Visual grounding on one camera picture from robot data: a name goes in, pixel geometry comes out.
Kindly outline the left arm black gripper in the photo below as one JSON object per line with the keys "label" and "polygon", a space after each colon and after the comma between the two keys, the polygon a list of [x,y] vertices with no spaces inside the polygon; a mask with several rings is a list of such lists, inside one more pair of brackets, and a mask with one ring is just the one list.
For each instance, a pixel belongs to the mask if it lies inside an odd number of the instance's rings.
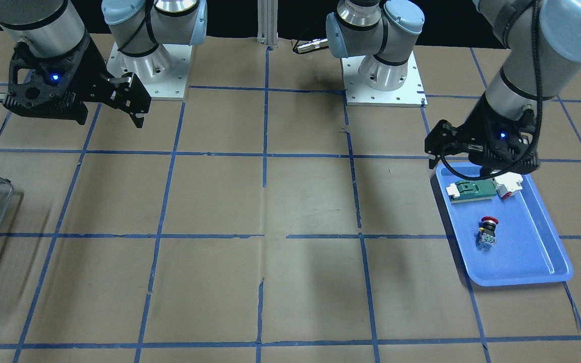
{"label": "left arm black gripper", "polygon": [[439,162],[453,170],[448,159],[467,154],[461,141],[482,146],[482,151],[471,151],[470,162],[491,170],[509,168],[515,174],[530,174],[540,167],[534,143],[536,115],[524,106],[519,119],[511,120],[497,113],[482,95],[466,121],[458,127],[441,119],[425,138],[425,152],[429,154],[429,169]]}

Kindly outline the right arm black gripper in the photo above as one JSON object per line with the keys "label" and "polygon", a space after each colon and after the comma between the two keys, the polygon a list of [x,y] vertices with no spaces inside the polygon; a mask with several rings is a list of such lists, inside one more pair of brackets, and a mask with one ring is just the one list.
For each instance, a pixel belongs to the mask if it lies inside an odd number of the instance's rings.
{"label": "right arm black gripper", "polygon": [[138,75],[115,77],[88,32],[72,50],[41,59],[21,37],[10,61],[9,85],[3,106],[23,117],[87,121],[85,102],[103,102],[121,110],[136,128],[143,128],[152,98]]}

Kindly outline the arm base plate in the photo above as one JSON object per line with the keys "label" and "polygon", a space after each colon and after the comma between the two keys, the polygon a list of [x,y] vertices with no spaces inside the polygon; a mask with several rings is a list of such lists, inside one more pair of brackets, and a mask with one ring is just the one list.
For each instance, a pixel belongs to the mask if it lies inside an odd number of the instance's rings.
{"label": "arm base plate", "polygon": [[154,100],[185,101],[195,47],[161,44],[152,54],[129,57],[113,44],[107,71],[115,77],[134,72]]}
{"label": "arm base plate", "polygon": [[406,64],[385,65],[373,56],[341,59],[346,103],[351,106],[420,107],[428,104],[414,53]]}

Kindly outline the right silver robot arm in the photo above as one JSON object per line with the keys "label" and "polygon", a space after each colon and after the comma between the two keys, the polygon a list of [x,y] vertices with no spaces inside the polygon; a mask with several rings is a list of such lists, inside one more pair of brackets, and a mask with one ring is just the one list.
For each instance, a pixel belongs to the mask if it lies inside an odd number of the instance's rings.
{"label": "right silver robot arm", "polygon": [[85,124],[88,102],[126,113],[143,127],[156,85],[179,74],[167,46],[195,46],[207,35],[206,1],[95,1],[113,36],[113,71],[74,1],[0,1],[0,28],[14,41],[0,104],[15,115]]}

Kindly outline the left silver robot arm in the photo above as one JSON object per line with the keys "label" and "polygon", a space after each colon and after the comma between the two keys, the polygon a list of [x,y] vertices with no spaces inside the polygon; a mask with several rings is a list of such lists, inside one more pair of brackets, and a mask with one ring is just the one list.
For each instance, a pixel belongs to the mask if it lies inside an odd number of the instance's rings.
{"label": "left silver robot arm", "polygon": [[[502,66],[458,127],[440,120],[427,134],[429,167],[464,153],[479,179],[540,166],[544,106],[581,70],[581,1],[475,1],[481,45],[509,50]],[[358,74],[378,91],[398,89],[425,15],[411,1],[340,1],[326,18],[332,55],[362,56]]]}

